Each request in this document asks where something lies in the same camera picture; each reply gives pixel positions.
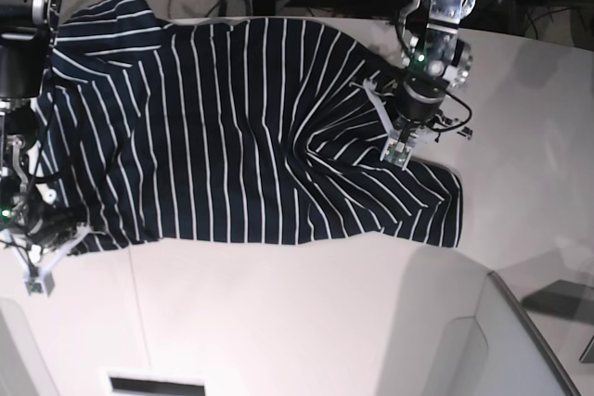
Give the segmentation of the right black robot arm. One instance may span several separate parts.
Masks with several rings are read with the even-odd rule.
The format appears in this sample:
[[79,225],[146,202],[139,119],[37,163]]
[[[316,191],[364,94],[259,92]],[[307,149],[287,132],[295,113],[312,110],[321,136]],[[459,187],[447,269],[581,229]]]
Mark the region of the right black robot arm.
[[51,54],[58,35],[62,0],[1,0],[1,227],[17,247],[70,253],[87,234],[76,211],[45,201],[40,186],[62,180],[72,171],[81,149],[67,151],[64,163],[40,175],[41,159],[52,124],[38,124],[32,102],[59,88],[83,103],[74,83],[53,72]]

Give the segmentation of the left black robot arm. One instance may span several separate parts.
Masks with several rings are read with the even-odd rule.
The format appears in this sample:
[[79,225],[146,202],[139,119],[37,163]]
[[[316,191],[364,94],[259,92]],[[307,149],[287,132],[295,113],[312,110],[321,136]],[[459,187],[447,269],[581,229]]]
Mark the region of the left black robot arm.
[[462,132],[471,121],[471,107],[451,90],[467,81],[472,64],[471,48],[458,38],[458,29],[473,2],[410,0],[396,10],[394,27],[405,67],[393,102],[392,147],[412,148],[424,131]]

